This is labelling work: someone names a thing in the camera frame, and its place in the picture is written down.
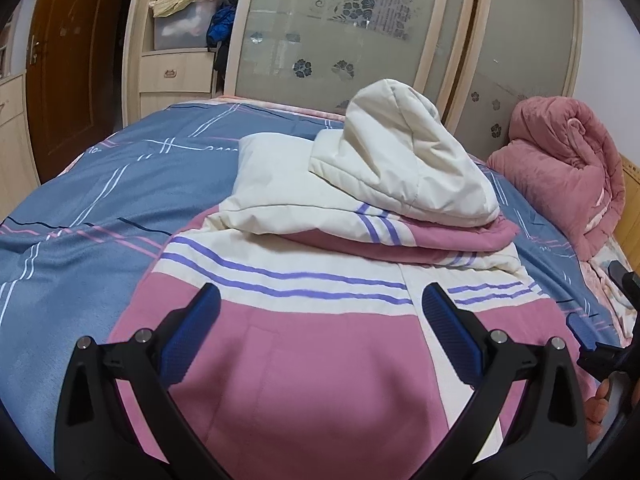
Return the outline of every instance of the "drawer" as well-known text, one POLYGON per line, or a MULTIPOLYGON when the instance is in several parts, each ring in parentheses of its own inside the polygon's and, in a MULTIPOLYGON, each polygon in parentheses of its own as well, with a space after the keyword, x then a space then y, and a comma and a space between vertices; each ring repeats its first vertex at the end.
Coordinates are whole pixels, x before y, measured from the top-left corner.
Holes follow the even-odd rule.
POLYGON ((0 126, 0 221, 38 187, 28 135, 24 114, 0 126))
POLYGON ((0 82, 0 124, 24 111, 22 107, 22 76, 0 82))
POLYGON ((158 110, 164 110, 169 105, 198 99, 211 99, 211 94, 196 92, 148 92, 140 94, 140 118, 158 110))
POLYGON ((140 59, 140 92, 211 94, 213 52, 153 54, 140 59))

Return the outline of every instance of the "plastic storage bin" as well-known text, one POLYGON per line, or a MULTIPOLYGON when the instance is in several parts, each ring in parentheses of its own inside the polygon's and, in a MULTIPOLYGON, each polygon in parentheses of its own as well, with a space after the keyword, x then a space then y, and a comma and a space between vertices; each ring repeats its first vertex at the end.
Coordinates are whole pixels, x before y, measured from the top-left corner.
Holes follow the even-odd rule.
POLYGON ((154 49, 207 46, 207 29, 216 13, 218 0, 196 0, 166 18, 154 19, 154 49))

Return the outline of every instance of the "blue bed sheet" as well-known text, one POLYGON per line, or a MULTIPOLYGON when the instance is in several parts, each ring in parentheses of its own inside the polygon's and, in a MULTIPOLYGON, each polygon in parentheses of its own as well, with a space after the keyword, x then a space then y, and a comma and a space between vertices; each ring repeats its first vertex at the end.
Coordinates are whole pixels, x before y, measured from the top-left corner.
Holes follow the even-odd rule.
MULTIPOLYGON (((313 139, 341 123, 246 104, 180 104, 87 150, 0 226, 0 399, 53 466, 58 393, 75 341, 104 342, 170 234, 232 190, 238 139, 280 132, 313 139)), ((511 185, 482 168, 527 270, 598 338, 617 343, 566 239, 511 185)))

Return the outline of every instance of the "pink comforter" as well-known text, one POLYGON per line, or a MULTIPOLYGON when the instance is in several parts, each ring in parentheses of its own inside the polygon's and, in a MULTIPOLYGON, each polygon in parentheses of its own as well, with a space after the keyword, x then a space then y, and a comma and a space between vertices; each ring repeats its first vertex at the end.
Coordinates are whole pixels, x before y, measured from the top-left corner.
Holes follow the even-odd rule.
POLYGON ((487 165, 564 233, 579 260, 595 256, 625 206, 620 154, 604 124, 576 99, 532 97, 515 107, 509 138, 487 165))

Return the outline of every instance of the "silver bolt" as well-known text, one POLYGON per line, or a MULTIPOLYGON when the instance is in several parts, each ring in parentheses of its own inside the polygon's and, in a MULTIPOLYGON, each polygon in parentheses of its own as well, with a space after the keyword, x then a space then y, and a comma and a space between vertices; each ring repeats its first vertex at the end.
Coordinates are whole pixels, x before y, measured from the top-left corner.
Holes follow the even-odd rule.
POLYGON ((91 338, 87 335, 82 336, 80 339, 78 339, 76 346, 81 350, 89 348, 89 346, 91 346, 91 338))
POLYGON ((139 343, 146 343, 151 339, 152 335, 153 335, 153 332, 151 332, 151 330, 149 330, 148 328, 141 328, 136 332, 136 335, 134 336, 134 338, 139 343))
POLYGON ((495 343, 502 344, 509 340, 509 336, 507 336, 507 333, 504 330, 492 330, 491 339, 495 343))
POLYGON ((551 338, 551 346, 556 350, 564 350, 566 343, 564 342, 564 339, 556 336, 551 338))

